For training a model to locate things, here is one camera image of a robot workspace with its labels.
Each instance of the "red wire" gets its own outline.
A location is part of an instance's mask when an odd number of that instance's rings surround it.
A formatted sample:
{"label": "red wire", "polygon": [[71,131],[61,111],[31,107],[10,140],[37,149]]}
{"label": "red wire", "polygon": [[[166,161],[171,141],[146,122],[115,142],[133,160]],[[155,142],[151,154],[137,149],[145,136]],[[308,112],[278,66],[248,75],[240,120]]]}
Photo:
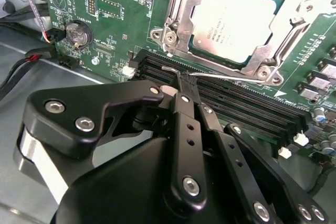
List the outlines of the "red wire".
{"label": "red wire", "polygon": [[40,58],[39,55],[33,55],[33,56],[30,56],[29,58],[27,58],[26,60],[27,61],[33,61],[33,60],[38,60]]}

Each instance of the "cpu socket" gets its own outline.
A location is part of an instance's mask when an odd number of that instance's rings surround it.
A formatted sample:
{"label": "cpu socket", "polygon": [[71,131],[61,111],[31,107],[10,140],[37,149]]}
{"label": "cpu socket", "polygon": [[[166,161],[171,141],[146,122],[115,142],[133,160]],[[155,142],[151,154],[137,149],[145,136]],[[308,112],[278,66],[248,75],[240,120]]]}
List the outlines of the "cpu socket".
{"label": "cpu socket", "polygon": [[151,38],[169,57],[211,75],[270,86],[279,69],[332,0],[170,0],[166,22]]}

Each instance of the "black cable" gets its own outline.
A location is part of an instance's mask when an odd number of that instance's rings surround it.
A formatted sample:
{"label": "black cable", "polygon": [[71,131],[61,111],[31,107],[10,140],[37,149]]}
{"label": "black cable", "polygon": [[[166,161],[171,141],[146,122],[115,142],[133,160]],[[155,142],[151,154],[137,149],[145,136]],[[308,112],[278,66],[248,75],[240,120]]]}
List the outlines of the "black cable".
{"label": "black cable", "polygon": [[[39,10],[38,13],[41,17],[49,16],[49,10]],[[0,22],[21,22],[32,18],[35,18],[33,11],[16,15],[8,15],[6,17],[0,18]]]}
{"label": "black cable", "polygon": [[[49,10],[48,4],[36,4],[36,9],[37,10]],[[12,13],[10,16],[22,14],[22,13],[29,13],[32,12],[32,8],[30,5],[23,7],[20,10],[17,10],[16,12]]]}
{"label": "black cable", "polygon": [[32,69],[32,67],[37,63],[36,60],[29,61],[27,59],[25,60],[25,63],[22,63],[22,60],[19,60],[14,64],[12,69],[10,70],[7,78],[2,83],[2,88],[0,89],[0,101],[2,101],[11,91],[12,89],[19,83],[19,81],[25,76],[25,74]]}
{"label": "black cable", "polygon": [[12,77],[12,75],[14,74],[14,72],[24,63],[26,63],[27,60],[26,59],[21,59],[19,61],[17,61],[14,66],[12,66],[11,70],[9,71],[7,77],[5,78],[5,80],[0,84],[0,90],[8,83],[8,81],[10,80],[10,78]]}
{"label": "black cable", "polygon": [[28,28],[28,27],[23,26],[23,25],[21,25],[19,23],[16,23],[16,22],[1,22],[1,19],[0,19],[0,26],[9,28],[9,29],[14,30],[14,31],[18,31],[18,32],[20,32],[24,35],[28,35],[29,37],[34,38],[34,39],[41,40],[41,37],[42,37],[41,32],[38,32],[36,30],[33,30],[31,28]]}
{"label": "black cable", "polygon": [[317,177],[314,186],[310,190],[308,190],[307,193],[312,197],[315,196],[327,182],[328,175],[334,170],[335,167],[332,164],[324,167],[320,175]]}

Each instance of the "capacitor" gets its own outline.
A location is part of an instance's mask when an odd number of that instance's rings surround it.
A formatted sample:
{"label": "capacitor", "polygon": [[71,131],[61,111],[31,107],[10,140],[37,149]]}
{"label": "capacitor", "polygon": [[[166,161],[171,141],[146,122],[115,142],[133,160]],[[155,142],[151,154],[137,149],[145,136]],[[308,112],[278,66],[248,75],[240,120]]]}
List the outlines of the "capacitor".
{"label": "capacitor", "polygon": [[326,120],[324,108],[319,107],[314,109],[314,119],[317,122],[323,122],[324,120]]}
{"label": "capacitor", "polygon": [[336,149],[336,134],[331,134],[328,139],[330,141],[330,146]]}
{"label": "capacitor", "polygon": [[330,153],[335,151],[333,148],[331,148],[329,140],[322,141],[321,142],[321,147],[322,147],[322,153],[323,154],[330,154]]}

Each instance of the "silver bolt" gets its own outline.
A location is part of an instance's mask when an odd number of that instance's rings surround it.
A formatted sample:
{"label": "silver bolt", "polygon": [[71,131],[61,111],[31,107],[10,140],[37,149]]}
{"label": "silver bolt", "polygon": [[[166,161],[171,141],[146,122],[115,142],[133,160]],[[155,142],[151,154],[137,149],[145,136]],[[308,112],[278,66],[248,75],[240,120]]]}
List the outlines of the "silver bolt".
{"label": "silver bolt", "polygon": [[164,40],[168,45],[173,45],[177,40],[177,35],[175,32],[169,31],[168,33],[166,33]]}
{"label": "silver bolt", "polygon": [[299,205],[299,211],[302,214],[303,217],[305,217],[307,220],[311,220],[311,215],[308,212],[306,208],[304,208],[303,205]]}
{"label": "silver bolt", "polygon": [[263,206],[260,202],[255,202],[253,204],[254,210],[257,213],[257,215],[264,221],[267,222],[270,220],[269,213],[266,209],[266,207]]}
{"label": "silver bolt", "polygon": [[159,91],[156,88],[151,87],[150,90],[154,94],[158,94],[159,93]]}
{"label": "silver bolt", "polygon": [[59,114],[65,110],[65,106],[61,102],[58,102],[58,101],[47,102],[45,105],[45,108],[47,111],[53,114]]}
{"label": "silver bolt", "polygon": [[93,57],[92,60],[91,60],[91,63],[95,66],[99,65],[100,63],[100,60],[97,56]]}
{"label": "silver bolt", "polygon": [[271,70],[269,69],[269,67],[264,66],[259,68],[258,72],[257,72],[257,76],[259,79],[261,80],[266,80],[267,77],[271,74]]}
{"label": "silver bolt", "polygon": [[313,212],[314,212],[314,214],[316,215],[317,218],[324,221],[324,216],[319,209],[317,209],[315,206],[312,206],[311,209],[313,210]]}
{"label": "silver bolt", "polygon": [[92,131],[95,128],[94,124],[95,123],[93,122],[93,120],[89,118],[79,118],[75,121],[75,125],[77,129],[79,129],[80,131],[84,131],[84,132]]}
{"label": "silver bolt", "polygon": [[175,30],[177,30],[178,29],[178,22],[175,22],[173,25],[172,25],[172,27],[173,27],[173,29],[175,29]]}
{"label": "silver bolt", "polygon": [[200,194],[200,187],[198,185],[198,183],[192,179],[192,178],[184,178],[183,179],[183,187],[184,190],[186,190],[186,192],[188,194],[190,194],[191,196],[197,196],[198,194]]}
{"label": "silver bolt", "polygon": [[242,131],[240,130],[240,128],[238,128],[237,126],[233,127],[233,129],[238,133],[241,134]]}
{"label": "silver bolt", "polygon": [[185,102],[189,102],[189,98],[188,97],[185,97],[184,95],[181,96],[182,100],[185,101]]}
{"label": "silver bolt", "polygon": [[204,109],[205,109],[205,111],[208,112],[209,114],[212,113],[212,109],[210,109],[209,107],[205,106]]}

